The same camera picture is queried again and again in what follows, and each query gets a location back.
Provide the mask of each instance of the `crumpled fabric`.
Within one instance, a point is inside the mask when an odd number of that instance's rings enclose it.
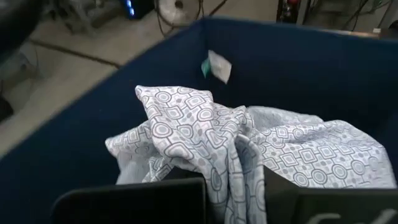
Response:
[[[396,187],[383,146],[347,122],[227,108],[180,86],[137,86],[136,95],[148,120],[105,141],[117,184],[160,181],[175,166],[200,172],[218,221],[266,223],[262,166],[301,187]]]

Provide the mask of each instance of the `electric fan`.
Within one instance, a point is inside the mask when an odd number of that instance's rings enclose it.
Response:
[[[163,35],[169,34],[174,28],[189,26],[203,12],[203,0],[155,0],[155,8]],[[160,20],[171,29],[164,32]]]

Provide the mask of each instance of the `white cloth with geometric pattern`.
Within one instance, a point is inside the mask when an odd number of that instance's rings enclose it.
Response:
[[[266,223],[262,166],[302,187],[396,187],[383,146],[344,121],[227,108],[180,86],[137,86],[136,95],[148,121],[105,141],[117,184],[159,181],[174,166],[200,172],[219,221]]]

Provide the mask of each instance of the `gray floor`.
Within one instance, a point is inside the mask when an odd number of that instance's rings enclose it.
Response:
[[[204,0],[205,13],[219,2],[221,0]],[[276,11],[277,0],[229,0],[217,16],[274,22]],[[380,15],[382,12],[361,18],[358,29],[372,30]],[[119,64],[125,64],[163,39],[154,12],[134,22],[117,17],[98,29],[95,37],[71,35],[62,24],[43,21],[31,38]],[[18,75],[25,78],[13,85],[7,85],[12,81],[5,80],[4,97],[16,113],[0,124],[0,156],[116,70],[109,65],[30,44],[25,44],[22,51],[34,65],[38,61],[40,73],[26,75],[22,72]]]

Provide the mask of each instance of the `navy blue fabric bin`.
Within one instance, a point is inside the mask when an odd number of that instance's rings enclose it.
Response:
[[[227,85],[207,79],[208,50],[232,63]],[[72,189],[114,184],[104,141],[145,121],[134,88],[210,90],[217,103],[262,105],[341,119],[383,144],[398,172],[398,42],[283,24],[204,19],[129,62],[0,161],[0,222],[50,223]]]

